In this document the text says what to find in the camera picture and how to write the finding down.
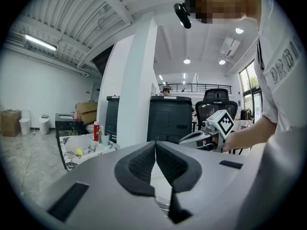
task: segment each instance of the person's arm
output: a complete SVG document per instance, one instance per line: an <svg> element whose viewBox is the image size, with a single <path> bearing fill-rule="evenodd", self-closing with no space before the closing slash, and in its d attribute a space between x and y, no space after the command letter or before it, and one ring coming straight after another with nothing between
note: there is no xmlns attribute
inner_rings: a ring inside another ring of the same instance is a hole
<svg viewBox="0 0 307 230"><path fill-rule="evenodd" d="M231 149L244 149L258 143L267 142L276 131L277 124L263 116L253 126L231 133L225 142L223 152Z"/></svg>

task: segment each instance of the fluorescent light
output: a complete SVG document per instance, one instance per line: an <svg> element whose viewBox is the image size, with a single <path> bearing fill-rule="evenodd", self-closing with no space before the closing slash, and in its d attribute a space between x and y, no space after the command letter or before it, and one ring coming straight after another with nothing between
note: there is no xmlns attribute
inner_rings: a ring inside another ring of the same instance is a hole
<svg viewBox="0 0 307 230"><path fill-rule="evenodd" d="M37 44L40 44L41 46L44 46L44 47L46 47L46 48L49 48L49 49L51 49L51 50L53 50L53 51L56 51L56 50L57 50L56 47L54 47L54 46L52 46L52 45L49 45L49 44L46 44L46 43L44 43L43 41L38 40L38 39L36 39L36 38L34 38L34 37L31 37L31 36L29 36L29 35L26 35L25 38L26 38L27 40L30 40L30 41L35 42L35 43L37 43Z"/></svg>
<svg viewBox="0 0 307 230"><path fill-rule="evenodd" d="M244 32L244 30L242 30L242 29L240 29L240 28L236 28L236 33L241 34L241 33L243 33L243 32Z"/></svg>

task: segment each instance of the bottle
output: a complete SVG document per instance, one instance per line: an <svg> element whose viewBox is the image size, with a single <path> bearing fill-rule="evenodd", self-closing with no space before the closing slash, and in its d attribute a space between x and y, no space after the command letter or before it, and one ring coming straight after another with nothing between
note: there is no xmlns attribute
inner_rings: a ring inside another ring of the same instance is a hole
<svg viewBox="0 0 307 230"><path fill-rule="evenodd" d="M94 141L99 141L99 123L97 121L94 122Z"/></svg>
<svg viewBox="0 0 307 230"><path fill-rule="evenodd" d="M75 113L74 113L74 115L73 115L73 119L78 120L78 113L77 113L77 109L76 109L76 111L75 111Z"/></svg>

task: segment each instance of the air conditioner unit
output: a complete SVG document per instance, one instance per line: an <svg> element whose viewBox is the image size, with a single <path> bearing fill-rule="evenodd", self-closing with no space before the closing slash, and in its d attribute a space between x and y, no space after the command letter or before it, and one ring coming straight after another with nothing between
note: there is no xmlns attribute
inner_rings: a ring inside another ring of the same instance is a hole
<svg viewBox="0 0 307 230"><path fill-rule="evenodd" d="M231 57L234 55L234 53L236 52L236 50L238 49L239 45L241 42L227 37L225 38L222 48L221 48L221 54L224 54L226 57Z"/></svg>

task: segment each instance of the black office chair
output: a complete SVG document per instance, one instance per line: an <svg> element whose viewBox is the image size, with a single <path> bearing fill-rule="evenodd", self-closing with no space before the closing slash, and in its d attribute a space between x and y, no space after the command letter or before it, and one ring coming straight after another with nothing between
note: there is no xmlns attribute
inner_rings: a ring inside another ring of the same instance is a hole
<svg viewBox="0 0 307 230"><path fill-rule="evenodd" d="M228 90L226 89L210 89L207 90L203 100L224 100L229 101Z"/></svg>
<svg viewBox="0 0 307 230"><path fill-rule="evenodd" d="M236 117L238 105L236 102L229 100L228 90L226 89L210 89L207 90L202 102L197 102L195 105L198 130L201 129L201 124L208 117L213 115L218 110L227 110L232 119Z"/></svg>

